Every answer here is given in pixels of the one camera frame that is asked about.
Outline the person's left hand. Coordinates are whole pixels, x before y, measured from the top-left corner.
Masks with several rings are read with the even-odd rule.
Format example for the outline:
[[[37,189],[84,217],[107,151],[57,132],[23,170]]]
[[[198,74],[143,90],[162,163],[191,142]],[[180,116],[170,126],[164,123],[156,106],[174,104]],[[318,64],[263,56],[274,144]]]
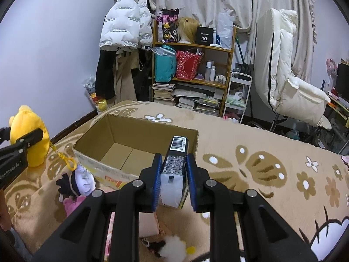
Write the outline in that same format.
[[[0,190],[0,225],[4,231],[9,231],[11,229],[11,216],[9,215],[2,189]]]

